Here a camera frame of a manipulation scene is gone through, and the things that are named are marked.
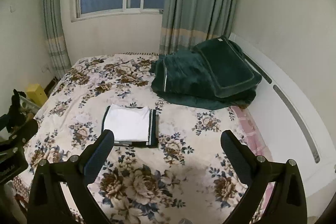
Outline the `pink checkered bed sheet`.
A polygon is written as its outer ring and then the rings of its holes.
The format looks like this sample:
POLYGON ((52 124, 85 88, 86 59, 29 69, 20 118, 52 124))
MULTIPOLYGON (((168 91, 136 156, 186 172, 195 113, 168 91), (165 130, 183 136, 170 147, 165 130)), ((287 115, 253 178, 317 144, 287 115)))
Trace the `pink checkered bed sheet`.
POLYGON ((238 123, 238 128, 233 130, 234 134, 246 143, 255 155, 262 155, 272 160, 272 154, 248 109, 231 106, 228 110, 232 113, 230 118, 238 123))

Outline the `left green curtain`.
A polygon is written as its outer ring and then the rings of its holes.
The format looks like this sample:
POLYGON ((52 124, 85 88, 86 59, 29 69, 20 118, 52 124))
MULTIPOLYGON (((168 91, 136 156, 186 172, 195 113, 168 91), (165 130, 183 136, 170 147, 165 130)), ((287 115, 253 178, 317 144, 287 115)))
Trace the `left green curtain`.
POLYGON ((71 62, 64 38, 60 0, 43 0, 43 17, 52 67, 56 77, 61 79, 71 68, 71 62))

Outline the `black clothes pile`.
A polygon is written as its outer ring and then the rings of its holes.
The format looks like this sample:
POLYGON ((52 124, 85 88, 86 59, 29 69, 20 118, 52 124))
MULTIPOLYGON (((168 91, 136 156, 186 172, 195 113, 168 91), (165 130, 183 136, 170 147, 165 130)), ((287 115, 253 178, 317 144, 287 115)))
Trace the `black clothes pile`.
POLYGON ((19 92, 16 89, 13 90, 13 95, 11 97, 11 106, 7 116, 9 118, 6 129, 8 133, 14 132, 18 127, 21 127, 26 122, 25 110, 21 108, 21 98, 20 96, 26 96, 24 92, 19 92))

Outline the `dark green pillow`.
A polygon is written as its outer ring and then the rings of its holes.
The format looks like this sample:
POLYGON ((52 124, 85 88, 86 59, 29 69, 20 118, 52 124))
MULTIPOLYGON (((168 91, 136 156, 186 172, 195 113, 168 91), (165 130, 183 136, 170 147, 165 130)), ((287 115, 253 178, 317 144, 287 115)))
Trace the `dark green pillow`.
POLYGON ((214 95, 252 102, 262 76, 246 62, 244 52, 225 36, 201 42, 193 47, 210 72, 214 95))

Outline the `floral bed cover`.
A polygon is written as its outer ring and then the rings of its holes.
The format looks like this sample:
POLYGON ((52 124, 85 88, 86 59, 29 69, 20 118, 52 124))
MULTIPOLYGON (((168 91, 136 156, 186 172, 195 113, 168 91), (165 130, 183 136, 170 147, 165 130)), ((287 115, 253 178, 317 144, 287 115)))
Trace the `floral bed cover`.
POLYGON ((150 71, 156 59, 120 54, 73 65, 35 116, 28 167, 13 182, 23 201, 41 160, 65 162, 109 129, 115 145, 88 188, 112 223, 225 221, 247 186, 221 148, 221 133, 232 131, 255 154, 264 154, 265 144, 245 110, 205 110, 157 96, 150 71))

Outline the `white curved headboard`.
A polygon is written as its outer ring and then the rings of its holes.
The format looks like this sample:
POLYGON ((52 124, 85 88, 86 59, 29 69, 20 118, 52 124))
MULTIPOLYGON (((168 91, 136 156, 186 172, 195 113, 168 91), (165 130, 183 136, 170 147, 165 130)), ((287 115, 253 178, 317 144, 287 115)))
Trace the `white curved headboard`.
POLYGON ((236 34, 246 60, 262 76, 248 110, 273 160, 296 161, 307 197, 335 195, 335 147, 317 110, 297 84, 270 58, 236 34))

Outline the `yellow box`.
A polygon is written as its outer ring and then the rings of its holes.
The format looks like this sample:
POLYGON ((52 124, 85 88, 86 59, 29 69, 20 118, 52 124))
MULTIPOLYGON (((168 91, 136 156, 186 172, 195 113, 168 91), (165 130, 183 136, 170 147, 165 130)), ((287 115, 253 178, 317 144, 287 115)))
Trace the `yellow box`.
POLYGON ((48 97, 40 84, 30 84, 26 88, 26 94, 36 105, 42 107, 48 100, 48 97))

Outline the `black grey striped folded garment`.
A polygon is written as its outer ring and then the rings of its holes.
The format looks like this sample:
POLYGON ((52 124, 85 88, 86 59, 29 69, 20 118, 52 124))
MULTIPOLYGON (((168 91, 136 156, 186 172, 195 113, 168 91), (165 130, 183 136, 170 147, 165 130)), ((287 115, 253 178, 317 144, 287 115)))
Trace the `black grey striped folded garment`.
POLYGON ((150 127, 149 127, 149 139, 147 141, 115 141, 115 146, 124 146, 124 147, 147 147, 155 148, 158 146, 158 137, 157 137, 157 115, 156 111, 150 109, 150 127))

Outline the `dark green folded blanket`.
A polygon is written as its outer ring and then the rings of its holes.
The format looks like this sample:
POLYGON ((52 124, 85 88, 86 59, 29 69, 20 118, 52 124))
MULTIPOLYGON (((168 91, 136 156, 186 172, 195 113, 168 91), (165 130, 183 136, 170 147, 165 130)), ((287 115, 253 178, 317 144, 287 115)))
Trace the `dark green folded blanket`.
POLYGON ((200 54, 194 51, 160 55, 152 62, 150 72, 155 75, 151 83, 153 92, 169 103, 207 110, 246 108, 252 103, 216 97, 210 72, 200 54))

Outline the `white t-shirt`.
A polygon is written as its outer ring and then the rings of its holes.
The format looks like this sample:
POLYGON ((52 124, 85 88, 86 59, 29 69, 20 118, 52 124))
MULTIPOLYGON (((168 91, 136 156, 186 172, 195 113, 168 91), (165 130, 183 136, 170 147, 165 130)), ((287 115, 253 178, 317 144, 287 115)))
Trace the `white t-shirt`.
POLYGON ((149 139, 150 109, 110 105, 102 121, 102 130, 110 130, 115 141, 147 141, 149 139))

